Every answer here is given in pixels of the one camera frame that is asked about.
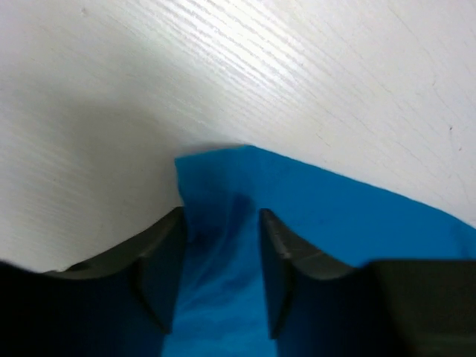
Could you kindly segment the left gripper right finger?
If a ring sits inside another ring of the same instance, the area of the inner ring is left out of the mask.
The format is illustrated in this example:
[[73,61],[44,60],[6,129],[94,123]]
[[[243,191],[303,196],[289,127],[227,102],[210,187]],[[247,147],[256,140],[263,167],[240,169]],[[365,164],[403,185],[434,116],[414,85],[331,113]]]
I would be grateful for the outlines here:
[[279,356],[473,356],[475,262],[354,268],[259,213],[268,330]]

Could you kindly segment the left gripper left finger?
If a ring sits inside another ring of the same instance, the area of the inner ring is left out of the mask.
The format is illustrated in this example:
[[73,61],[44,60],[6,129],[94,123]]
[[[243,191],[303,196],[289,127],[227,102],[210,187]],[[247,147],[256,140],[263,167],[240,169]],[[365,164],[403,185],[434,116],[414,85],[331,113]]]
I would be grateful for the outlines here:
[[3,356],[160,356],[171,333],[187,225],[172,209],[65,271],[1,264]]

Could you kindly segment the blue t shirt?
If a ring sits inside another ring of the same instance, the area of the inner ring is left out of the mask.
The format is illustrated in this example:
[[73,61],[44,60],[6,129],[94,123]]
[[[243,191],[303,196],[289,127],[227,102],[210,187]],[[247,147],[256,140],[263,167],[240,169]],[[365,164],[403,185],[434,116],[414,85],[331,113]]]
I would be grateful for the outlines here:
[[165,356],[275,356],[268,336],[258,212],[344,262],[473,258],[475,230],[404,196],[256,147],[175,161],[189,228]]

